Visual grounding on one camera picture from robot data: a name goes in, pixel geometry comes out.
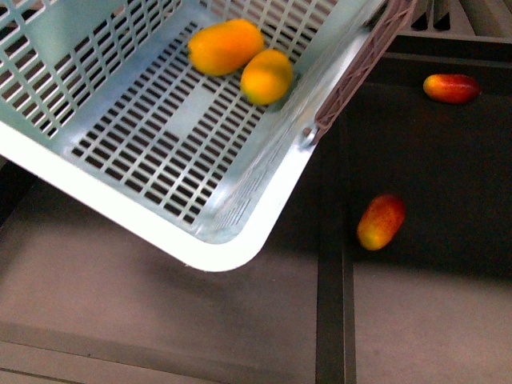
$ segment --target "dark tray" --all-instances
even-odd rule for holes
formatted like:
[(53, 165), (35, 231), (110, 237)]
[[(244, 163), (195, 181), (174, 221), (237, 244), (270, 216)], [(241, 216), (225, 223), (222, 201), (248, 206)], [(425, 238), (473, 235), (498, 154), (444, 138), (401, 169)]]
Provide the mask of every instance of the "dark tray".
[[(512, 277), (512, 44), (399, 36), (345, 110), (350, 168), (347, 246), (371, 260)], [(474, 76), (482, 94), (429, 100), (429, 74)], [(366, 205), (400, 194), (406, 220), (378, 252), (354, 238)]]

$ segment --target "light blue basket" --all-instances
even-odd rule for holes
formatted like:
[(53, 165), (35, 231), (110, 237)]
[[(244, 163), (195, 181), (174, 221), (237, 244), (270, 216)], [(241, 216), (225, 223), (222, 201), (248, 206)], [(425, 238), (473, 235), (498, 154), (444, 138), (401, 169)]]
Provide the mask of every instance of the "light blue basket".
[[(394, 23), (379, 21), (392, 30), (380, 48), (412, 9), (407, 0), (388, 7), (396, 3)], [(372, 63), (382, 53), (368, 47), (377, 28), (367, 26), (381, 8), (0, 1), (0, 154), (188, 265), (233, 269), (256, 255), (290, 196), (315, 148), (317, 111), (364, 50)], [(253, 106), (239, 92), (241, 71), (211, 78), (192, 68), (188, 39), (229, 18), (254, 22), (293, 62), (281, 101)]]

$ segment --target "basket slot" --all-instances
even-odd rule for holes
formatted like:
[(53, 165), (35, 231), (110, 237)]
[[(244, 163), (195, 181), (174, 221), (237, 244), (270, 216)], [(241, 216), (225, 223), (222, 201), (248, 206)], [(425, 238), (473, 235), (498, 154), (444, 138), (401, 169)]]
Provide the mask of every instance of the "basket slot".
[(72, 50), (50, 66), (38, 59), (25, 25), (56, 2), (0, 2), (0, 60), (21, 79), (2, 83), (0, 94), (48, 138), (56, 135), (106, 80), (172, 15), (179, 0), (129, 0), (117, 6)]

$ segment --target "yellow mango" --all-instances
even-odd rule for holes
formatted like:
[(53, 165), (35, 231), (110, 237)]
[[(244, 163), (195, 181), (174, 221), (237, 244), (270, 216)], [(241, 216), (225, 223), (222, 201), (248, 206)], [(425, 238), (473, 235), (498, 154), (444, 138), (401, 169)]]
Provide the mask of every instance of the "yellow mango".
[(223, 76), (247, 64), (264, 45), (263, 34), (256, 25), (238, 18), (200, 30), (187, 47), (196, 70)]
[(293, 76), (294, 69), (283, 52), (264, 50), (244, 68), (240, 87), (249, 102), (266, 105), (284, 96)]

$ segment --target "basket handle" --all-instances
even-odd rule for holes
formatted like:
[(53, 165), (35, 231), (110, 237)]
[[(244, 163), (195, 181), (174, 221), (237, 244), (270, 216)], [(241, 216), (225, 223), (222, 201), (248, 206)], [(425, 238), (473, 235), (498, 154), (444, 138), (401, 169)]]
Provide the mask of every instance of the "basket handle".
[(344, 75), (314, 116), (317, 132), (313, 144), (333, 125), (362, 82), (386, 52), (388, 46), (407, 23), (416, 0), (387, 0), (378, 8), (365, 26), (374, 28)]

